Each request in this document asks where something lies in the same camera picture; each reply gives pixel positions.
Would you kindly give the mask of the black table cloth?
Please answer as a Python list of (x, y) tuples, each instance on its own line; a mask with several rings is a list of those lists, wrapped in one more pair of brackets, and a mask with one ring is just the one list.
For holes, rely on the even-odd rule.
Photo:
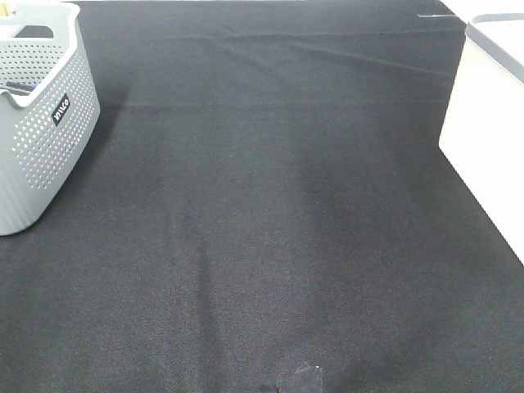
[(438, 147), (438, 1), (83, 2), (101, 114), (1, 240), (4, 392), (520, 392), (523, 267)]

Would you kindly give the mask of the white plastic basket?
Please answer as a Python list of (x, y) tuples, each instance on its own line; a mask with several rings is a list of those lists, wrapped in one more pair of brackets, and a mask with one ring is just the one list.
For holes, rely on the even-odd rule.
[(523, 257), (523, 14), (474, 16), (439, 148), (518, 259)]

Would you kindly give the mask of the grey perforated plastic basket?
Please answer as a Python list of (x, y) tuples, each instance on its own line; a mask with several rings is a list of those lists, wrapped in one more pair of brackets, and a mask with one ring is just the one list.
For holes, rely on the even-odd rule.
[(15, 2), (3, 26), (45, 26), (51, 37), (1, 40), (1, 234), (47, 209), (75, 167), (100, 104), (70, 2)]

